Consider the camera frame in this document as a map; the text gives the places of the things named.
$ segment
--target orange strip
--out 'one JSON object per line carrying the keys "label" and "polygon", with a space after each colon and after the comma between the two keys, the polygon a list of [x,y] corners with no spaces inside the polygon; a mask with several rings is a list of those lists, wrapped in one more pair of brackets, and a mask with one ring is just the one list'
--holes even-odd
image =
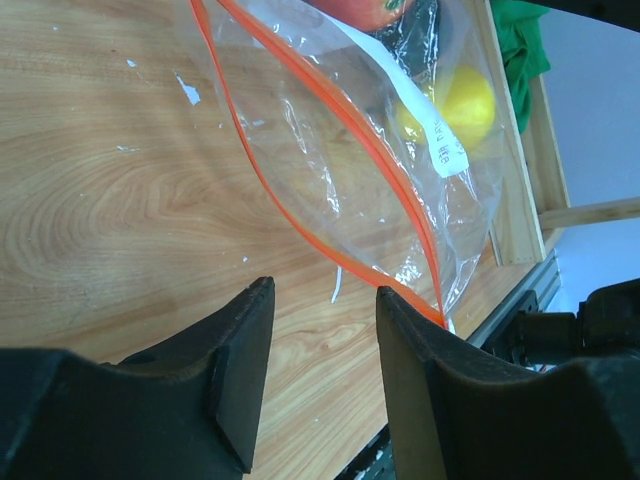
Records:
{"label": "orange strip", "polygon": [[423,315],[429,318],[431,321],[437,323],[440,326],[445,326],[444,315],[442,313],[442,293],[439,280],[439,269],[437,262],[437,255],[433,245],[435,241],[433,234],[427,222],[426,215],[422,209],[422,205],[417,194],[413,194],[413,188],[406,174],[396,165],[393,158],[393,154],[389,151],[388,147],[380,141],[377,137],[371,125],[362,116],[362,114],[353,106],[353,104],[346,98],[342,90],[329,81],[321,72],[317,71],[311,64],[309,64],[304,58],[299,56],[293,51],[288,44],[286,44],[280,37],[269,31],[261,22],[256,18],[248,14],[242,8],[240,8],[233,0],[218,0],[219,3],[242,25],[251,35],[253,35],[260,43],[265,46],[269,46],[269,50],[278,58],[284,65],[286,65],[296,77],[304,83],[314,94],[318,96],[327,106],[334,112],[334,114],[342,120],[349,128],[351,133],[358,139],[360,144],[367,150],[371,158],[374,159],[376,165],[381,170],[382,174],[386,178],[389,185],[394,190],[394,193],[398,196],[401,204],[403,205],[407,215],[409,215],[414,228],[418,232],[418,236],[422,243],[423,249],[427,256],[431,276],[434,282],[434,288],[438,298],[439,310],[431,307],[420,296],[418,296],[409,287],[401,284],[397,280],[380,273],[360,262],[353,260],[352,258],[344,255],[343,253],[329,247],[323,243],[319,238],[313,235],[300,225],[297,220],[288,212],[288,210],[280,203],[275,193],[271,190],[266,178],[262,174],[260,166],[255,159],[249,141],[246,138],[244,130],[240,124],[238,114],[235,110],[231,93],[228,89],[226,80],[222,73],[222,66],[220,64],[217,51],[213,38],[211,37],[211,25],[209,22],[209,15],[204,6],[202,0],[190,0],[191,8],[198,24],[200,33],[202,34],[211,58],[216,66],[218,75],[220,77],[221,85],[224,91],[225,99],[229,105],[229,109],[232,114],[233,122],[236,126],[236,130],[240,136],[240,140],[244,146],[244,149],[249,157],[251,164],[253,165],[258,178],[267,190],[271,198],[274,200],[283,215],[289,220],[293,227],[315,248],[320,250],[324,255],[332,259],[334,262],[342,265],[345,269],[349,270],[362,280],[374,285],[390,285],[398,293],[403,295],[407,301],[409,301],[414,308],[420,311]]}

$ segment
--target wooden table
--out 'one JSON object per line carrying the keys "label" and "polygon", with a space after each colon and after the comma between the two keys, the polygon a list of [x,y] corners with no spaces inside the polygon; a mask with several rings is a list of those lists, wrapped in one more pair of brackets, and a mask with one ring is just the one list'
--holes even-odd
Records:
{"label": "wooden table", "polygon": [[[251,478],[333,478],[386,422],[374,289],[345,275],[331,303],[336,266],[267,198],[168,0],[0,7],[0,343],[117,362],[271,275]],[[529,269],[487,248],[458,333]]]}

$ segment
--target yellow fruit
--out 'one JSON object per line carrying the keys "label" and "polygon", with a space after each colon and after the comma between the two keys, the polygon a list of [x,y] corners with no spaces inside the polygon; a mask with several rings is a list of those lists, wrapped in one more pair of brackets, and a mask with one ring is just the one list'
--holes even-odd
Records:
{"label": "yellow fruit", "polygon": [[[430,96],[426,88],[422,91]],[[465,150],[472,150],[482,143],[496,118],[493,89],[484,75],[460,65],[453,72],[438,75],[434,96],[436,109]],[[405,140],[426,143],[422,126],[402,102],[396,105],[395,121]]]}

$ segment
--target red fruit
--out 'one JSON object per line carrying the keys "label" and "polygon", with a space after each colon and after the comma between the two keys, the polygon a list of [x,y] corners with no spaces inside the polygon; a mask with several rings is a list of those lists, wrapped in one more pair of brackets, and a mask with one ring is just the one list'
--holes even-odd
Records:
{"label": "red fruit", "polygon": [[373,32],[397,20],[414,0],[310,0],[327,15],[363,32]]}

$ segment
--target green cloth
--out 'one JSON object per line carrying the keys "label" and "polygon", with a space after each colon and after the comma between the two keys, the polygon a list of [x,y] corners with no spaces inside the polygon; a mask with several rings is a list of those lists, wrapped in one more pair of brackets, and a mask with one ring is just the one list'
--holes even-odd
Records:
{"label": "green cloth", "polygon": [[491,9],[518,129],[522,133],[533,106],[529,81],[551,68],[538,24],[540,16],[549,9],[515,0],[493,0]]}

